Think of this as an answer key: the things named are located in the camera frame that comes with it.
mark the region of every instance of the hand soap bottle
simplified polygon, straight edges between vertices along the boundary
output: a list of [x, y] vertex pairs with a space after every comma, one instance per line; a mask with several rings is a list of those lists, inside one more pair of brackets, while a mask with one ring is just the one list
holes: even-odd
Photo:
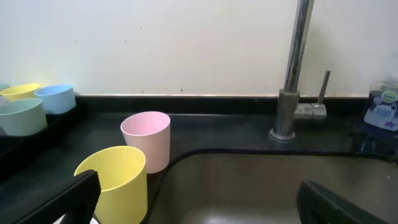
[[398, 139], [398, 72], [371, 85], [362, 119], [373, 134]]

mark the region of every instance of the wall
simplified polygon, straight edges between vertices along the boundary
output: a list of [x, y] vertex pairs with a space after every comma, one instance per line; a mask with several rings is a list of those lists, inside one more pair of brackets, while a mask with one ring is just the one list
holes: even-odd
[[[8, 0], [0, 83], [82, 95], [277, 95], [297, 0]], [[299, 89], [364, 96], [398, 65], [398, 1], [315, 0]]]

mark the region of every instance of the countertop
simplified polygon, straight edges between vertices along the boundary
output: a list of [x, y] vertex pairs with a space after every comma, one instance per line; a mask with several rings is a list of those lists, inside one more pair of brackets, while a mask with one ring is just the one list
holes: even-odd
[[[58, 144], [4, 182], [0, 183], [0, 209], [41, 194], [48, 186], [73, 177], [76, 167], [90, 154], [111, 146], [125, 145], [120, 124], [132, 113], [88, 115]], [[297, 139], [271, 140], [271, 115], [170, 114], [170, 160], [200, 149], [261, 151], [268, 154], [375, 157], [394, 162], [394, 152], [376, 147], [355, 131], [356, 117], [328, 116], [323, 121], [298, 121]], [[149, 206], [159, 183], [159, 174], [148, 175]]]

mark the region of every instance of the sink basin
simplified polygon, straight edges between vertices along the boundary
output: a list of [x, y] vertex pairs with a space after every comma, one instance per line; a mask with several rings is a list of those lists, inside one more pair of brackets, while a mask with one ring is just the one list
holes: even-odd
[[398, 223], [398, 169], [356, 157], [195, 154], [165, 174], [150, 224], [300, 224], [295, 198], [313, 180], [372, 215]]

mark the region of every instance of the chrome faucet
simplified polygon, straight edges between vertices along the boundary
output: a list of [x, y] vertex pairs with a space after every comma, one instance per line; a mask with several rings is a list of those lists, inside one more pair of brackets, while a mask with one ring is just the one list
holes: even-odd
[[300, 92], [297, 90], [313, 3], [314, 0], [298, 0], [285, 86], [279, 90], [276, 122], [269, 131], [271, 136], [277, 139], [295, 138], [293, 131], [295, 118], [322, 119], [326, 116], [326, 108], [322, 101], [330, 71], [326, 71], [318, 103], [299, 104]]

